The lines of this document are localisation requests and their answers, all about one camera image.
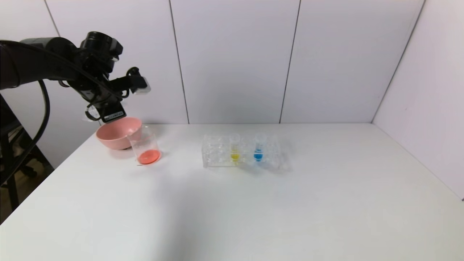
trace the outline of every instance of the white wall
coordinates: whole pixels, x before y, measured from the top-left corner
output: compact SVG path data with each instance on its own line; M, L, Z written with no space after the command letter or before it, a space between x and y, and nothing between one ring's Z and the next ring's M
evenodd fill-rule
M43 1L1 1L0 39L20 41L57 36ZM99 124L82 120L87 103L74 90L63 88L54 81L44 82L50 96L51 112L47 128L37 146L56 168L97 130ZM39 84L35 82L2 90L1 94L27 133L34 137L45 110Z
M425 2L374 124L464 198L464 1Z
M281 122L371 122L422 3L303 0Z
M128 116L144 123L187 123L169 0L47 0L61 37L79 46L90 31L116 38L124 47L110 78L140 69L152 91L124 102Z
M190 123L278 123L299 0L171 0Z

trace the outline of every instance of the floor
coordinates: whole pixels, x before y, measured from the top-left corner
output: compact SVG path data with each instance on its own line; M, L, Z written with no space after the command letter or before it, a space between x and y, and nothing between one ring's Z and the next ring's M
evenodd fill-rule
M34 168L37 172L37 177L29 178L21 171L16 172L14 175L20 204L48 177L48 175L50 175L50 173L53 172L51 166L44 169L43 165L35 159L31 160L27 165ZM11 205L8 189L0 188L0 224L2 224L10 214Z

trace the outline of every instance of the yellow liquid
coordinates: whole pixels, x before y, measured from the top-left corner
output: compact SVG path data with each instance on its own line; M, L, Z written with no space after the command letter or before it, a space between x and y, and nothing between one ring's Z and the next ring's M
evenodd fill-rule
M240 154L239 153L231 153L231 159L233 162L237 162L238 159L240 159Z

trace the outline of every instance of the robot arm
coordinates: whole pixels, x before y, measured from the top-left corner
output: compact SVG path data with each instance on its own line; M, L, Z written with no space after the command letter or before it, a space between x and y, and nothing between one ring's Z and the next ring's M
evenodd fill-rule
M95 106L103 122L126 116L121 101L132 93L147 93L150 87L137 67L126 76L108 80L122 53L122 45L114 38L90 32L77 48L61 37L25 39L21 42L0 41L0 89L42 79L58 80L72 87Z

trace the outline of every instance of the orange liquid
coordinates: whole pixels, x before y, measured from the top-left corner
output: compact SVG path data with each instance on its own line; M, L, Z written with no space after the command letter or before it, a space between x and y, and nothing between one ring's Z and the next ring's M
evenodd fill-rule
M160 157L161 152L159 152L159 150L147 150L142 153L137 160L140 164L150 164L160 159Z

